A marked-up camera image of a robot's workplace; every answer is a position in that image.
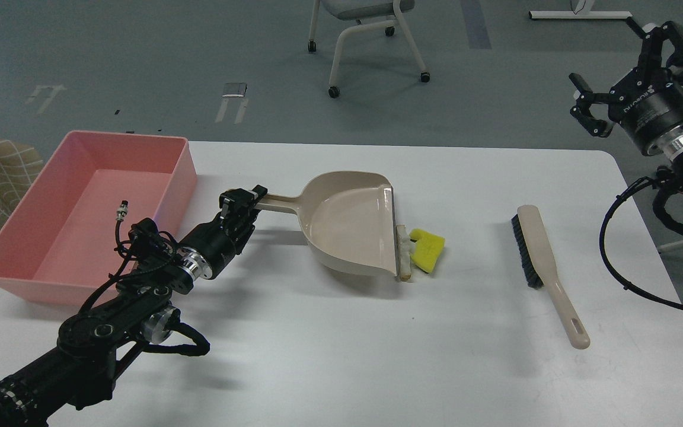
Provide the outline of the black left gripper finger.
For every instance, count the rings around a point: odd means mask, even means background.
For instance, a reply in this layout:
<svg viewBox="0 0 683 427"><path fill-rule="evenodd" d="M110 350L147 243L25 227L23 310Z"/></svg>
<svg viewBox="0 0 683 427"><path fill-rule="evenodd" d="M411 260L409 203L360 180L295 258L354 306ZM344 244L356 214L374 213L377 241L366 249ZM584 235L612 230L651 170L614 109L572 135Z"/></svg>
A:
<svg viewBox="0 0 683 427"><path fill-rule="evenodd" d="M257 204L267 195L267 188L254 186L244 195L244 207L242 209L241 238L248 238L254 232L254 224L260 210Z"/></svg>
<svg viewBox="0 0 683 427"><path fill-rule="evenodd" d="M219 221L228 235L240 235L250 224L254 194L245 189L231 189L220 196Z"/></svg>

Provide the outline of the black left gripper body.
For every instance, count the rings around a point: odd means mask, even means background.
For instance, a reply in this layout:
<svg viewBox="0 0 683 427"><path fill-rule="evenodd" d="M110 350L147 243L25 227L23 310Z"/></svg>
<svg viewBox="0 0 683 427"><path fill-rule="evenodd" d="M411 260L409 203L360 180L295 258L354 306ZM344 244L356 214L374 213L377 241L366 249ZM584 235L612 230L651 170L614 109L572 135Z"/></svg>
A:
<svg viewBox="0 0 683 427"><path fill-rule="evenodd" d="M236 252L235 243L217 221L197 225L179 242L181 268L193 281L216 278Z"/></svg>

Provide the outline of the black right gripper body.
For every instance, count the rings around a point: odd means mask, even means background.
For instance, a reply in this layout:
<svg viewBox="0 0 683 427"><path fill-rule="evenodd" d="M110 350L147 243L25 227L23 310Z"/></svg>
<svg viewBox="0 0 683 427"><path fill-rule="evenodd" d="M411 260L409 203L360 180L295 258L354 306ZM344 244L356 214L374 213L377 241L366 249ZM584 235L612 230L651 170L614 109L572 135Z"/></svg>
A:
<svg viewBox="0 0 683 427"><path fill-rule="evenodd" d="M643 156L683 154L683 87L672 81L647 83L626 77L611 89L611 119Z"/></svg>

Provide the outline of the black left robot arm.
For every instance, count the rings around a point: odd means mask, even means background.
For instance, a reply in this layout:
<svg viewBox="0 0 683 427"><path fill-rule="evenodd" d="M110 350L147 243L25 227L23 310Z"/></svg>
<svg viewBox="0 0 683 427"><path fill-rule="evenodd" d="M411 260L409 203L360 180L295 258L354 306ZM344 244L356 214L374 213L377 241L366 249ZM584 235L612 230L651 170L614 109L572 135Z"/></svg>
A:
<svg viewBox="0 0 683 427"><path fill-rule="evenodd" d="M205 356L210 343L181 320L173 294L213 279L241 254L267 189L231 189L220 212L181 241L146 218L116 238L122 264L60 325L56 346L0 381L0 426L46 426L62 406L111 400L117 379L143 354Z"/></svg>

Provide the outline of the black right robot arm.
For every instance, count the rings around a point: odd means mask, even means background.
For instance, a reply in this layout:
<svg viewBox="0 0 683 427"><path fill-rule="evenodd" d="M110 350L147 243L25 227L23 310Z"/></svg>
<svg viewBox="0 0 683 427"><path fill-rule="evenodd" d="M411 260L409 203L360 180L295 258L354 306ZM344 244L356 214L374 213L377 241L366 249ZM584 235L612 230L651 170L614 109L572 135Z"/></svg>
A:
<svg viewBox="0 0 683 427"><path fill-rule="evenodd" d="M625 290L683 311L683 304L631 283L618 273L605 251L607 228L615 212L645 187L655 190L652 211L656 219L683 237L683 27L667 21L645 28L632 17L626 24L641 41L637 64L602 93L591 89L577 73L569 75L576 89L570 113L593 137L605 138L618 125L643 156L662 154L668 159L668 165L632 182L615 198L600 227L598 246L605 267Z"/></svg>

